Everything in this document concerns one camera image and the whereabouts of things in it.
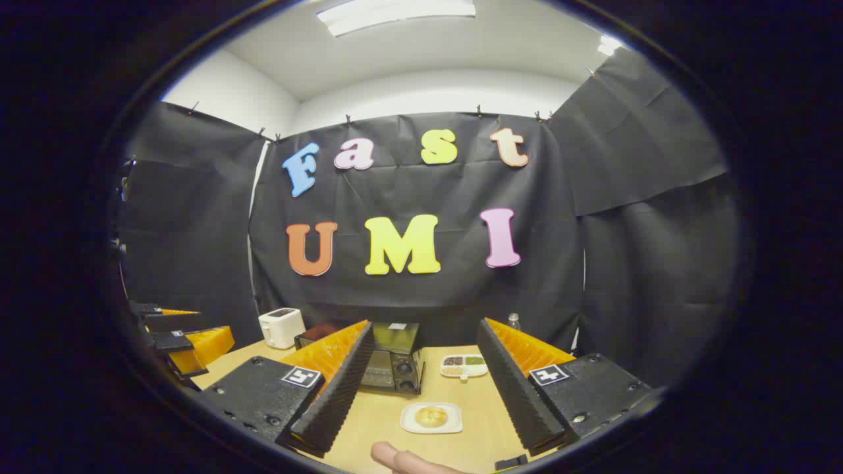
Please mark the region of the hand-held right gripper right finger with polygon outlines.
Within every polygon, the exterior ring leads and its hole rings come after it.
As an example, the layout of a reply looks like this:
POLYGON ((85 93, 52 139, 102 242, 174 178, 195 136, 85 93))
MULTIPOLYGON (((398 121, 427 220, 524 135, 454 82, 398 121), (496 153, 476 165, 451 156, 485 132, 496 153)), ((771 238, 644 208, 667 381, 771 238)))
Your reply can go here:
POLYGON ((477 346, 533 456, 606 430, 653 392, 603 354, 574 357, 489 318, 479 322, 477 346))

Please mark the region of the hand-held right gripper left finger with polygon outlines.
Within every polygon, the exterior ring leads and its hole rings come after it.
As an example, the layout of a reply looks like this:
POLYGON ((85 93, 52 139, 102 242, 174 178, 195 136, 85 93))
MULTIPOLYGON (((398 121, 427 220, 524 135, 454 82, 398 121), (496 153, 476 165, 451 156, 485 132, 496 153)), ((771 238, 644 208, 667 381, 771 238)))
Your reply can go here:
POLYGON ((374 349, 360 321, 279 362, 251 357, 199 393, 247 435, 323 457, 345 423, 374 349))

